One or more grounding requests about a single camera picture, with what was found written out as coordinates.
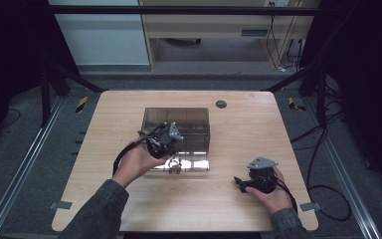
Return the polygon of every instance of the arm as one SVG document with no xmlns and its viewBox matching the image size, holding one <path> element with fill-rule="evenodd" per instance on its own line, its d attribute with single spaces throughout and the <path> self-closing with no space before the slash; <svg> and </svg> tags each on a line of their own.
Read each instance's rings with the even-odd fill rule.
<svg viewBox="0 0 382 239">
<path fill-rule="evenodd" d="M 274 167 L 276 177 L 284 181 L 282 173 Z M 272 227 L 276 238 L 311 238 L 300 222 L 292 207 L 289 195 L 279 186 L 265 194 L 254 187 L 247 187 L 246 191 L 259 199 L 271 213 Z"/>
<path fill-rule="evenodd" d="M 128 199 L 125 188 L 149 169 L 165 163 L 167 157 L 152 157 L 144 144 L 132 149 L 108 179 L 80 209 L 59 238 L 116 238 L 120 216 Z"/>
</svg>

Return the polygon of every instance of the table top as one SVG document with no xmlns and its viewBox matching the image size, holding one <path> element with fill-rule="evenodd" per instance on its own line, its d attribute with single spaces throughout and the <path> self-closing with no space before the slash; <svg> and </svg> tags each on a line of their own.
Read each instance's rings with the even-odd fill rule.
<svg viewBox="0 0 382 239">
<path fill-rule="evenodd" d="M 225 101 L 224 109 L 216 107 Z M 138 138 L 146 108 L 207 108 L 208 172 L 152 172 L 132 182 L 120 231 L 269 231 L 266 207 L 241 193 L 234 176 L 249 180 L 246 165 L 257 156 L 279 163 L 297 204 L 309 202 L 275 96 L 269 92 L 108 91 L 101 94 L 74 165 L 53 228 L 62 231 L 102 183 L 113 161 Z M 313 211 L 300 211 L 307 230 L 318 226 Z"/>
</svg>

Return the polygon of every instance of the transparent plastic box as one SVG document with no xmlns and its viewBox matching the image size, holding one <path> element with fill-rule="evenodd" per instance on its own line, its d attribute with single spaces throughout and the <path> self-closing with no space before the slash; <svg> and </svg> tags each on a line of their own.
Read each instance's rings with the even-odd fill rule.
<svg viewBox="0 0 382 239">
<path fill-rule="evenodd" d="M 209 171 L 210 124 L 206 108 L 146 108 L 142 131 L 151 131 L 161 123 L 176 123 L 184 137 L 175 143 L 178 153 L 164 165 L 151 171 L 169 173 Z"/>
</svg>

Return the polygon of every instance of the sleeve cuff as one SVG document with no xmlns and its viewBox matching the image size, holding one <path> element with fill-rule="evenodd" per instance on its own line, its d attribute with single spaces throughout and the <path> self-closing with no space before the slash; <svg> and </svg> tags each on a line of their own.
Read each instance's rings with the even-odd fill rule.
<svg viewBox="0 0 382 239">
<path fill-rule="evenodd" d="M 275 232 L 293 230 L 302 226 L 293 208 L 283 209 L 272 214 L 271 221 Z"/>
<path fill-rule="evenodd" d="M 128 200 L 128 192 L 115 181 L 108 179 L 95 193 L 95 196 L 103 198 L 120 212 L 123 211 L 126 201 Z"/>
</svg>

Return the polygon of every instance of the hand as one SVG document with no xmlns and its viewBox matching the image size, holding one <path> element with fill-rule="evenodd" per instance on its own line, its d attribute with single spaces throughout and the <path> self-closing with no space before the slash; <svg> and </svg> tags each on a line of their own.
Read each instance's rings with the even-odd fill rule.
<svg viewBox="0 0 382 239">
<path fill-rule="evenodd" d="M 147 151 L 145 143 L 140 143 L 122 158 L 112 180 L 126 188 L 133 180 L 144 175 L 151 168 L 163 165 L 168 158 L 169 155 L 160 159 L 154 158 Z"/>
<path fill-rule="evenodd" d="M 282 182 L 285 182 L 282 173 L 276 167 L 273 167 L 273 170 L 276 177 Z M 265 194 L 258 189 L 249 186 L 246 187 L 245 190 L 259 199 L 269 209 L 271 214 L 286 208 L 292 208 L 292 202 L 289 195 L 279 186 L 276 186 L 276 189 L 269 194 Z"/>
</svg>

